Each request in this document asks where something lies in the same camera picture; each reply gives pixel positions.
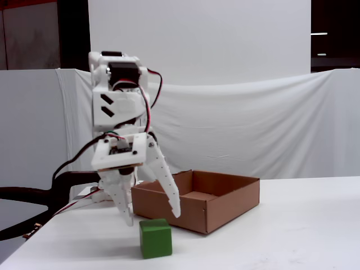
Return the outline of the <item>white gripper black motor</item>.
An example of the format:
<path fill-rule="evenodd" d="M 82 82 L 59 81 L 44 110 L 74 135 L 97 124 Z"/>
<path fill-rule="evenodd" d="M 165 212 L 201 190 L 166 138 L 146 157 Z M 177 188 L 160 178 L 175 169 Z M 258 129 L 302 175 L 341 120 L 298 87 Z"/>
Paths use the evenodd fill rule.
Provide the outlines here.
<path fill-rule="evenodd" d="M 147 141 L 146 164 L 166 193 L 173 215 L 179 218 L 181 215 L 179 190 L 165 161 L 165 156 L 154 139 L 152 127 L 146 129 L 146 125 L 124 124 L 114 129 L 114 132 L 114 138 L 117 140 L 134 141 L 141 138 Z M 133 172 L 133 168 L 98 171 L 100 188 L 111 197 L 121 217 L 130 227 L 133 226 L 133 214 L 129 206 L 132 202 L 130 190 Z"/>

